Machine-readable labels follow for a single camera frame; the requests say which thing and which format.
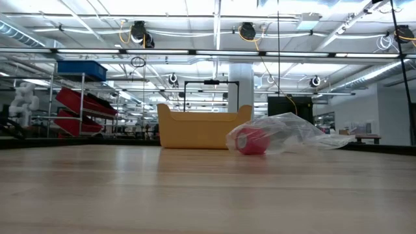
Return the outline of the clear plastic bag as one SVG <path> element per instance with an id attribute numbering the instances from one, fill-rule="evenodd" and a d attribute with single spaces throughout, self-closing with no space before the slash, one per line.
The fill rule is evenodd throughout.
<path id="1" fill-rule="evenodd" d="M 270 145 L 263 155 L 277 155 L 288 151 L 334 150 L 354 141 L 351 136 L 326 134 L 307 120 L 287 112 L 237 126 L 226 136 L 228 150 L 241 154 L 236 149 L 235 137 L 237 131 L 243 127 L 262 129 L 270 137 Z"/>

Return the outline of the white robot figure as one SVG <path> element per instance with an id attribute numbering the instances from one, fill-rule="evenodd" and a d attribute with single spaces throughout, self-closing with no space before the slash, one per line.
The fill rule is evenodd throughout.
<path id="1" fill-rule="evenodd" d="M 34 83 L 21 83 L 19 87 L 15 88 L 15 97 L 9 106 L 9 116 L 21 116 L 19 124 L 22 127 L 30 126 L 32 111 L 37 111 L 39 108 L 39 98 L 34 95 Z"/>

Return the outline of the metal shelf rack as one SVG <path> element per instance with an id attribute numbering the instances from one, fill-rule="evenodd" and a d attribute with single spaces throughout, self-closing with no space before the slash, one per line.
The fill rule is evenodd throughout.
<path id="1" fill-rule="evenodd" d="M 85 81 L 85 74 L 82 75 L 63 75 L 57 73 L 57 63 L 55 64 L 55 70 L 51 74 L 41 74 L 41 76 L 35 79 L 38 81 L 37 90 L 39 91 L 46 91 L 49 95 L 47 99 L 47 113 L 41 116 L 38 116 L 38 120 L 45 121 L 45 136 L 47 138 L 55 138 L 55 137 L 69 137 L 69 138 L 77 138 L 77 137 L 101 137 L 103 132 L 106 130 L 107 122 L 115 121 L 117 115 L 114 119 L 105 119 L 100 117 L 94 116 L 87 116 L 99 125 L 102 126 L 102 130 L 98 133 L 93 135 L 81 135 L 81 136 L 71 136 L 64 132 L 59 126 L 54 123 L 54 119 L 57 117 L 59 111 L 61 109 L 71 111 L 69 108 L 64 106 L 62 103 L 57 101 L 56 95 L 62 88 L 69 88 L 71 90 L 77 91 L 81 93 L 81 97 L 85 93 L 93 94 L 101 99 L 108 101 L 111 104 L 111 101 L 106 97 L 101 97 L 102 94 L 114 94 L 118 95 L 118 92 L 108 83 L 105 82 L 93 82 L 93 81 Z M 81 118 L 83 115 L 83 106 L 81 105 L 80 113 L 78 114 Z"/>

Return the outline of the suspended light rail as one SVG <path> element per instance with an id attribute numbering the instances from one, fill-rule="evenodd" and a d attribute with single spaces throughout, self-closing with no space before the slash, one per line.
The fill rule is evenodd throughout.
<path id="1" fill-rule="evenodd" d="M 105 55 L 207 55 L 245 57 L 352 58 L 352 59 L 416 59 L 416 54 L 395 53 L 323 53 L 279 51 L 232 51 L 195 49 L 57 49 L 0 47 L 0 53 L 39 54 L 105 54 Z"/>

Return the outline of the silver air duct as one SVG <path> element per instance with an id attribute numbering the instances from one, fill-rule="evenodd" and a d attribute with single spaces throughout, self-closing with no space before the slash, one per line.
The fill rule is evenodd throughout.
<path id="1" fill-rule="evenodd" d="M 372 84 L 402 73 L 401 61 L 392 62 L 381 66 L 371 66 L 370 68 L 360 71 L 346 78 L 346 81 L 338 82 L 332 86 L 329 93 L 340 93 L 344 90 L 355 90 L 368 84 Z"/>
<path id="2" fill-rule="evenodd" d="M 46 45 L 39 40 L 21 32 L 19 29 L 0 21 L 0 34 L 7 36 L 11 39 L 17 40 L 18 42 L 25 44 L 29 47 L 45 47 Z"/>

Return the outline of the wooden background table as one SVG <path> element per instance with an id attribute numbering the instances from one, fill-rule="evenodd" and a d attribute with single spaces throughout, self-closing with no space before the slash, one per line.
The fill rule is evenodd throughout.
<path id="1" fill-rule="evenodd" d="M 372 144 L 378 145 L 380 143 L 381 137 L 379 135 L 369 135 L 369 134 L 341 134 L 341 136 L 350 136 L 354 138 L 354 142 L 358 144 L 365 144 L 366 140 L 370 140 Z"/>

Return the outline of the thin black vertical pole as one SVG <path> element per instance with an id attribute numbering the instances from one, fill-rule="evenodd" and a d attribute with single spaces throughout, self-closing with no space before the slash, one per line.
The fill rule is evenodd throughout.
<path id="1" fill-rule="evenodd" d="M 277 16 L 278 16 L 278 22 L 277 22 L 277 32 L 278 32 L 278 83 L 276 87 L 278 88 L 278 97 L 280 97 L 280 75 L 281 75 L 281 64 L 280 64 L 280 0 L 276 0 L 278 4 L 278 10 L 277 10 Z"/>

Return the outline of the red storage bin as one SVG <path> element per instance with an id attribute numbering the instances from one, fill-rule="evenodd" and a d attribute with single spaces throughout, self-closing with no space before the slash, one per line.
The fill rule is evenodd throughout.
<path id="1" fill-rule="evenodd" d="M 93 94 L 81 93 L 69 88 L 62 88 L 55 98 L 72 112 L 79 114 L 81 105 L 83 106 L 83 115 L 100 117 L 105 119 L 114 119 L 118 111 L 111 104 Z"/>
<path id="2" fill-rule="evenodd" d="M 61 109 L 57 117 L 53 120 L 64 132 L 73 136 L 93 135 L 102 130 L 102 126 L 87 116 L 82 118 L 69 110 Z"/>

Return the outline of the yellow plastic bin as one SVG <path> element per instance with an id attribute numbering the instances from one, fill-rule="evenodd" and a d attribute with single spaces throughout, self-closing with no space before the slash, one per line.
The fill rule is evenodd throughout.
<path id="1" fill-rule="evenodd" d="M 253 107 L 243 105 L 237 112 L 174 112 L 157 105 L 161 146 L 172 149 L 226 150 L 226 136 L 251 120 Z"/>

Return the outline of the black monitor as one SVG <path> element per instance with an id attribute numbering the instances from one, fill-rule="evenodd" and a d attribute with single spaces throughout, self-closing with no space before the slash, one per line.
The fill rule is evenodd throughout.
<path id="1" fill-rule="evenodd" d="M 310 97 L 283 97 L 268 96 L 267 113 L 268 116 L 291 112 L 311 124 L 313 119 L 313 103 Z"/>

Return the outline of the blue storage bin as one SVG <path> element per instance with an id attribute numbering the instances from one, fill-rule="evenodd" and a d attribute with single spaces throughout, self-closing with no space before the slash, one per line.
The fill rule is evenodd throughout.
<path id="1" fill-rule="evenodd" d="M 85 74 L 85 81 L 105 82 L 107 80 L 107 69 L 94 60 L 60 60 L 57 62 L 57 73 Z"/>

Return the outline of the white ceiling box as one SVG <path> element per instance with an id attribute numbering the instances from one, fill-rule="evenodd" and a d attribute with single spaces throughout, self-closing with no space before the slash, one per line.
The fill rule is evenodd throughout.
<path id="1" fill-rule="evenodd" d="M 317 13 L 302 13 L 296 29 L 300 31 L 312 30 L 318 24 L 320 18 L 321 15 Z"/>

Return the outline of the red elastic bandage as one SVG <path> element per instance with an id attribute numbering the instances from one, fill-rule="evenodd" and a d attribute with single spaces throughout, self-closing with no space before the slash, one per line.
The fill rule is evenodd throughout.
<path id="1" fill-rule="evenodd" d="M 236 149 L 244 155 L 262 155 L 270 145 L 270 137 L 259 128 L 243 127 L 235 137 Z"/>

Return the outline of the thin black slanted pole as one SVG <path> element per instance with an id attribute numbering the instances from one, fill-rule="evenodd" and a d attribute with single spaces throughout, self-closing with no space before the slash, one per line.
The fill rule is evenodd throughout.
<path id="1" fill-rule="evenodd" d="M 416 133 L 416 126 L 414 124 L 414 115 L 413 115 L 413 109 L 412 109 L 412 102 L 411 102 L 411 96 L 410 96 L 410 90 L 409 90 L 409 86 L 408 86 L 408 79 L 407 79 L 407 74 L 406 74 L 406 65 L 404 62 L 404 55 L 402 52 L 402 46 L 400 43 L 400 35 L 398 33 L 398 25 L 397 25 L 397 19 L 395 16 L 395 6 L 394 6 L 394 1 L 393 0 L 389 0 L 390 4 L 391 4 L 391 14 L 392 14 L 392 18 L 393 18 L 393 25 L 394 25 L 394 35 L 396 36 L 396 38 L 398 39 L 398 53 L 399 53 L 399 59 L 400 59 L 400 64 L 401 64 L 401 69 L 402 69 L 402 76 L 403 76 L 403 82 L 404 82 L 404 87 L 405 87 L 405 93 L 406 93 L 406 99 L 407 99 L 407 106 L 408 106 L 408 114 L 409 114 L 409 124 L 410 124 L 410 143 L 411 145 L 414 145 L 414 140 L 416 138 L 415 133 Z"/>

